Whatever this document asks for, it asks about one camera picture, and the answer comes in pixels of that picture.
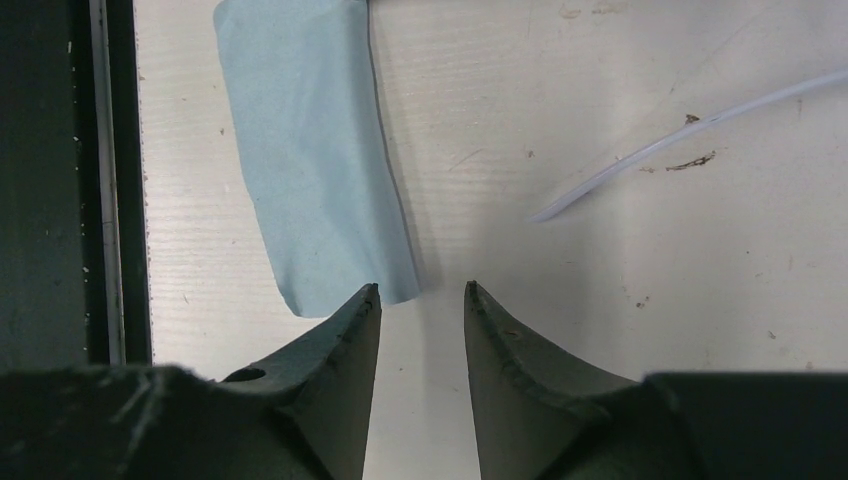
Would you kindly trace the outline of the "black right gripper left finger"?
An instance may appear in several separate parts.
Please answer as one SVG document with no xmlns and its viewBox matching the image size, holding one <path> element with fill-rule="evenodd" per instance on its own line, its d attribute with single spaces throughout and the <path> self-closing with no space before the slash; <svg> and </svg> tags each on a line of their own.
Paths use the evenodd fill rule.
<svg viewBox="0 0 848 480">
<path fill-rule="evenodd" d="M 378 288 L 219 382 L 177 366 L 1 378 L 5 479 L 359 479 Z"/>
</svg>

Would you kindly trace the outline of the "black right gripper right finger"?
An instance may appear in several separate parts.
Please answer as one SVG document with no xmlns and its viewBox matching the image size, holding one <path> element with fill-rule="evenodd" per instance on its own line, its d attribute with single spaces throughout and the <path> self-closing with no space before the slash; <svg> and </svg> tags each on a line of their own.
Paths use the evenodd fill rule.
<svg viewBox="0 0 848 480">
<path fill-rule="evenodd" d="M 632 381 L 514 318 L 477 282 L 464 337 L 485 479 L 843 479 L 847 377 L 660 372 Z"/>
</svg>

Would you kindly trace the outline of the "light blue cleaning cloth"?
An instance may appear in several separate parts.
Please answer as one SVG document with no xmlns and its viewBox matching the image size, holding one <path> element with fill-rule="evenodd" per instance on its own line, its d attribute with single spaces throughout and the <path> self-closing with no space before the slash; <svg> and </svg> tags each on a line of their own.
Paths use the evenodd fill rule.
<svg viewBox="0 0 848 480">
<path fill-rule="evenodd" d="M 420 292 L 387 158 L 364 1 L 223 1 L 213 14 L 244 182 L 279 293 L 306 318 L 366 284 Z"/>
</svg>

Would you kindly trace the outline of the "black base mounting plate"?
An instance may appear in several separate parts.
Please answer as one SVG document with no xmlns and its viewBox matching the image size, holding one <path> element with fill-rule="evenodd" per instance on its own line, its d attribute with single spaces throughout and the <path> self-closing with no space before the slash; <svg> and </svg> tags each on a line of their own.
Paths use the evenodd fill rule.
<svg viewBox="0 0 848 480">
<path fill-rule="evenodd" d="M 1 368 L 152 361 L 131 1 L 1 5 Z"/>
</svg>

